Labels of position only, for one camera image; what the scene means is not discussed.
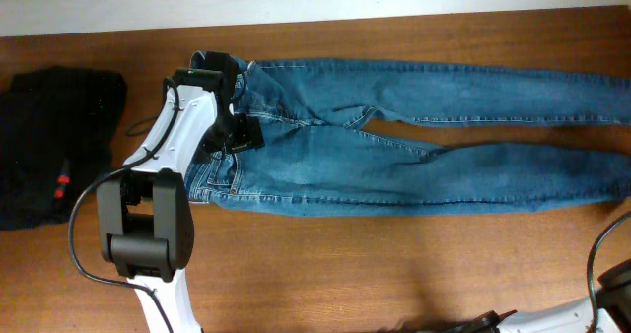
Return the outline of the blue denim jeans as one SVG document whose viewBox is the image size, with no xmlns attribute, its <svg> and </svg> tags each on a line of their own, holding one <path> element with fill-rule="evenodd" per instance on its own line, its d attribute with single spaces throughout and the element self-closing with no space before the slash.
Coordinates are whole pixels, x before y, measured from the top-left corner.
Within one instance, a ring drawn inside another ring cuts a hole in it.
<svg viewBox="0 0 631 333">
<path fill-rule="evenodd" d="M 353 59 L 241 61 L 236 111 L 260 149 L 193 162 L 194 202 L 292 216 L 541 211 L 625 198 L 615 153 L 496 143 L 447 148 L 367 133 L 421 127 L 626 126 L 625 78 L 495 66 Z"/>
</svg>

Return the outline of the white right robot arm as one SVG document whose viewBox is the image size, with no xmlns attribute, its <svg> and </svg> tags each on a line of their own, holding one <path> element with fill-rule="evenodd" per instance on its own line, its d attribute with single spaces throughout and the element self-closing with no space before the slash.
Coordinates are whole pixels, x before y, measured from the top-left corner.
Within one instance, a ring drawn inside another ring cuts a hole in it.
<svg viewBox="0 0 631 333">
<path fill-rule="evenodd" d="M 598 281 L 601 288 L 596 293 L 596 331 L 630 333 L 630 260 L 610 268 Z M 592 305 L 585 298 L 536 312 L 497 314 L 491 310 L 448 332 L 581 333 L 588 331 L 592 320 Z"/>
</svg>

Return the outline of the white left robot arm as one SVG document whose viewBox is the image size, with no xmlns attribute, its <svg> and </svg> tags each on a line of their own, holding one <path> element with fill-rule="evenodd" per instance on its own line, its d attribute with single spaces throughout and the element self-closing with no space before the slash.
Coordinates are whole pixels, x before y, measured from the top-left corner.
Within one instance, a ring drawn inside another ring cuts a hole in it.
<svg viewBox="0 0 631 333">
<path fill-rule="evenodd" d="M 101 253 L 135 291 L 152 332 L 199 332 L 185 267 L 194 224 L 184 176 L 198 153 L 263 147 L 257 121 L 235 112 L 238 62 L 206 52 L 163 82 L 164 107 L 141 146 L 96 189 Z"/>
</svg>

